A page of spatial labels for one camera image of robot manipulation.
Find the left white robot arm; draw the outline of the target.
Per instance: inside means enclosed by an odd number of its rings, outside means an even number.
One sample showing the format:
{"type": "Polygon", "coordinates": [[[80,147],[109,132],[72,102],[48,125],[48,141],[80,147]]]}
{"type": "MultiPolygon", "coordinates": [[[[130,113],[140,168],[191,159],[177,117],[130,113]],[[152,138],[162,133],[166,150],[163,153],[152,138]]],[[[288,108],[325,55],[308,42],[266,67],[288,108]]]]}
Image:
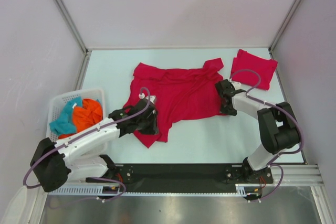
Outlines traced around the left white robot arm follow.
{"type": "Polygon", "coordinates": [[[105,143],[136,131],[146,135],[159,133],[155,96],[141,98],[135,106],[115,110],[98,124],[74,136],[53,142],[41,140],[30,162],[30,170],[47,193],[65,183],[114,182],[118,168],[107,154],[88,153],[105,143]]]}

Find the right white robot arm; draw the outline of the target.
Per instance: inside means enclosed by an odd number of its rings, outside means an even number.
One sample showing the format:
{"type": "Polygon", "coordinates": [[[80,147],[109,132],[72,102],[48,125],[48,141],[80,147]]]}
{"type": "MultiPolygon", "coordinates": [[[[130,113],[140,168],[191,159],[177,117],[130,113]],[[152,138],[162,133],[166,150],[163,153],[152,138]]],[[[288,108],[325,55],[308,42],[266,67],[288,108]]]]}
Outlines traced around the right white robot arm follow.
{"type": "Polygon", "coordinates": [[[243,112],[258,121],[261,144],[243,160],[240,170],[245,181],[254,183],[277,158],[301,151],[303,134],[289,103],[263,101],[236,89],[227,79],[216,83],[215,88],[221,113],[236,116],[243,112]]]}

